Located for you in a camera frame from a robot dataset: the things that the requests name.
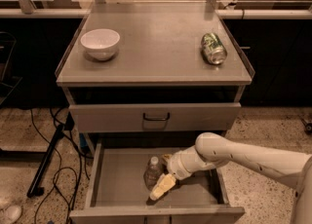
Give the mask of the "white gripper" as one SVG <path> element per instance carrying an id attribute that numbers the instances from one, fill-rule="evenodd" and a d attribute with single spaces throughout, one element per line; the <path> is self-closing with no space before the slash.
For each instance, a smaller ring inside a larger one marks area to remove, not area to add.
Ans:
<path id="1" fill-rule="evenodd" d="M 153 187 L 149 198 L 157 201 L 176 185 L 177 180 L 184 180 L 194 172 L 219 168 L 223 160 L 209 161 L 200 155 L 194 146 L 174 154 L 163 154 L 162 160 L 167 164 L 168 174 L 162 174 Z"/>

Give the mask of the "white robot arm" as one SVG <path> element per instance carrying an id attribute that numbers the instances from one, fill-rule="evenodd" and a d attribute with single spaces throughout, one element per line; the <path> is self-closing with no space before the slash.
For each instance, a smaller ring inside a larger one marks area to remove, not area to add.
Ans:
<path id="1" fill-rule="evenodd" d="M 160 199 L 179 180 L 199 170 L 233 162 L 295 190 L 290 224 L 312 224 L 312 155 L 230 141 L 204 132 L 195 144 L 167 158 L 167 173 L 159 177 L 149 198 Z"/>

